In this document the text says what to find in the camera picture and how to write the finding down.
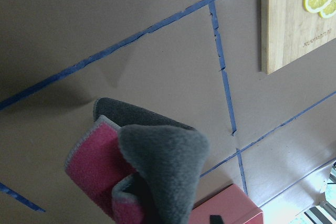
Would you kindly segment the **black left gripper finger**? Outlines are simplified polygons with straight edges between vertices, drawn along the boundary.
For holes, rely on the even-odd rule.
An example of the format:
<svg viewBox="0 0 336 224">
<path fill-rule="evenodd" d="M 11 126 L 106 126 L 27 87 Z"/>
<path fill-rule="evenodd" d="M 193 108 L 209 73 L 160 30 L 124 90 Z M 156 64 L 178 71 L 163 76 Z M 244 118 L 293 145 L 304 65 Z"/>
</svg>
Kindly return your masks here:
<svg viewBox="0 0 336 224">
<path fill-rule="evenodd" d="M 210 224 L 224 224 L 224 221 L 220 215 L 210 215 L 209 223 Z"/>
</svg>

